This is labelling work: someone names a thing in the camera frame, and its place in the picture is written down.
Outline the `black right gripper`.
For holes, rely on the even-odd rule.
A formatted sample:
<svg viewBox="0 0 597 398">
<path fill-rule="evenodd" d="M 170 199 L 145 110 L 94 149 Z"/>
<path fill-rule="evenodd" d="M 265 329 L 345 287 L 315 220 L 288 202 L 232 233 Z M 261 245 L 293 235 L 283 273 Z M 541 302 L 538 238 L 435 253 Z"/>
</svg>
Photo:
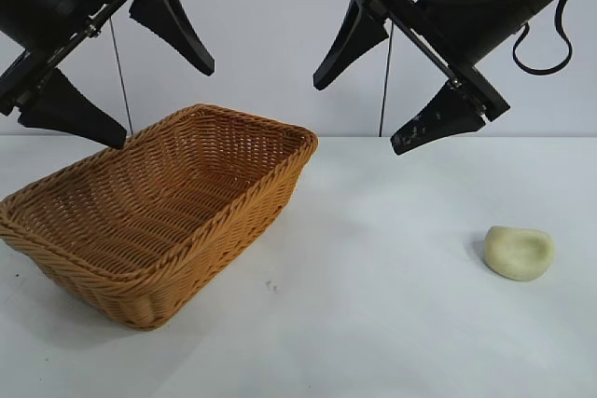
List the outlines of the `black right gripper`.
<svg viewBox="0 0 597 398">
<path fill-rule="evenodd" d="M 433 99 L 391 137 L 397 155 L 476 132 L 509 109 L 476 65 L 532 17 L 529 0 L 350 0 L 338 34 L 313 73 L 327 88 L 353 62 L 389 38 L 389 19 L 448 78 Z"/>
</svg>

